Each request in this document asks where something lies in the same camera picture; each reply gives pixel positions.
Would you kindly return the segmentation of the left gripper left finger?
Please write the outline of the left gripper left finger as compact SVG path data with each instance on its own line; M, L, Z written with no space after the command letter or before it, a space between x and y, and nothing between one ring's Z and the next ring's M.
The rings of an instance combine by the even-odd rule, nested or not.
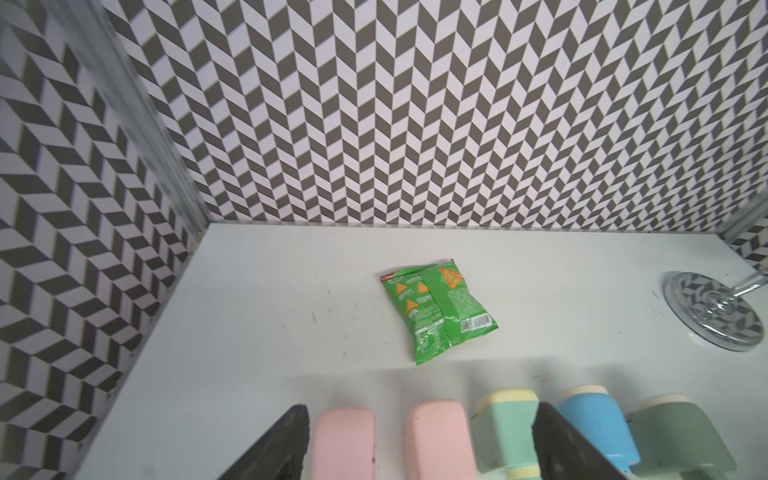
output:
M308 408L293 405L219 480L299 480L309 440Z

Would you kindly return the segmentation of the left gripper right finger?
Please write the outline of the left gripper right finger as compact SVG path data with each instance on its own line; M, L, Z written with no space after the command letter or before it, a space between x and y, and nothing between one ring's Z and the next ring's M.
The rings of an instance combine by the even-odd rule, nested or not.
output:
M532 438L543 480L625 480L625 476L550 403L539 403Z

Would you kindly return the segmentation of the sage green pencil sharpener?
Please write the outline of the sage green pencil sharpener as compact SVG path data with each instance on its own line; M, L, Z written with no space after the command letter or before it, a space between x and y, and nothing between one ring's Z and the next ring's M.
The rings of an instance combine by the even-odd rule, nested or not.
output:
M707 414L690 397L669 393L645 399L625 416L640 455L640 478L726 479L737 463Z

